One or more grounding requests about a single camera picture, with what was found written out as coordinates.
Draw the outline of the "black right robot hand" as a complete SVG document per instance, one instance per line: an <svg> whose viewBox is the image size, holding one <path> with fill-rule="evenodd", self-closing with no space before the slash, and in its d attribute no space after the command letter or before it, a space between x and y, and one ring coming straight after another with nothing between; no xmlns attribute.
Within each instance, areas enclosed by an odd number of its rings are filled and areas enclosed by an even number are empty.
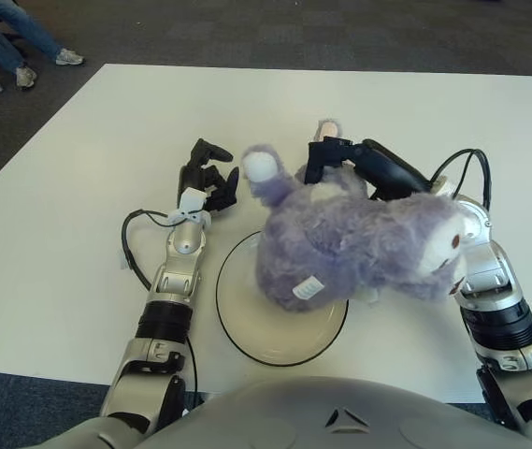
<svg viewBox="0 0 532 449"><path fill-rule="evenodd" d="M375 187L376 199L390 201L432 191L432 181L373 139L354 144L324 137L311 142L304 183L320 182L326 167L340 167L345 161L351 161L354 173Z"/></svg>

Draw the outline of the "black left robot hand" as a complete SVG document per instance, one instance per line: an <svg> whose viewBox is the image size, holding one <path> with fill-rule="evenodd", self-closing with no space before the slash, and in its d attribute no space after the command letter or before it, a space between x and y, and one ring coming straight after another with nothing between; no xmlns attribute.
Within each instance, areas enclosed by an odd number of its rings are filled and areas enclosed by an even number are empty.
<svg viewBox="0 0 532 449"><path fill-rule="evenodd" d="M188 188L208 193L204 210L221 211L237 203L239 168L234 167L225 179L216 166L209 166L211 160L231 163L232 153L222 147L199 138L191 150L190 160L180 169L177 205Z"/></svg>

